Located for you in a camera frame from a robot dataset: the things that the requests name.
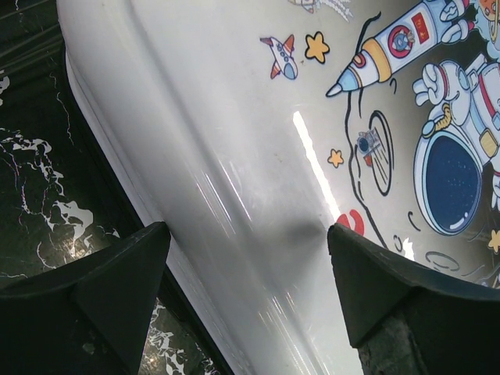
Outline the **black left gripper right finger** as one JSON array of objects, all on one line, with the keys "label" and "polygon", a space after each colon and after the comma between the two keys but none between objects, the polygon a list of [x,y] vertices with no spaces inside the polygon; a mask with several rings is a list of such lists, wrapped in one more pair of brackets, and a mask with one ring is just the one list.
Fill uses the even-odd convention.
[{"label": "black left gripper right finger", "polygon": [[499,292],[406,259],[336,223],[327,232],[364,374],[497,374]]}]

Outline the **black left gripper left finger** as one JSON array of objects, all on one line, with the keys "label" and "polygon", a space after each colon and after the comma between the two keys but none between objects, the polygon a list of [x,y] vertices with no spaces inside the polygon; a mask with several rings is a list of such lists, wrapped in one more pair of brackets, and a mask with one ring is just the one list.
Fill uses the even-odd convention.
[{"label": "black left gripper left finger", "polygon": [[1,290],[3,374],[136,374],[170,247],[163,222]]}]

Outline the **space astronaut kids suitcase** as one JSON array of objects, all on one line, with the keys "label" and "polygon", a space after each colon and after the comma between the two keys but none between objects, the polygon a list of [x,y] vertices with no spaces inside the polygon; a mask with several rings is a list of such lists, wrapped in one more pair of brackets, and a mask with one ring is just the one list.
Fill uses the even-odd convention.
[{"label": "space astronaut kids suitcase", "polygon": [[361,374],[332,225],[499,290],[496,1],[59,1],[78,106],[236,374]]}]

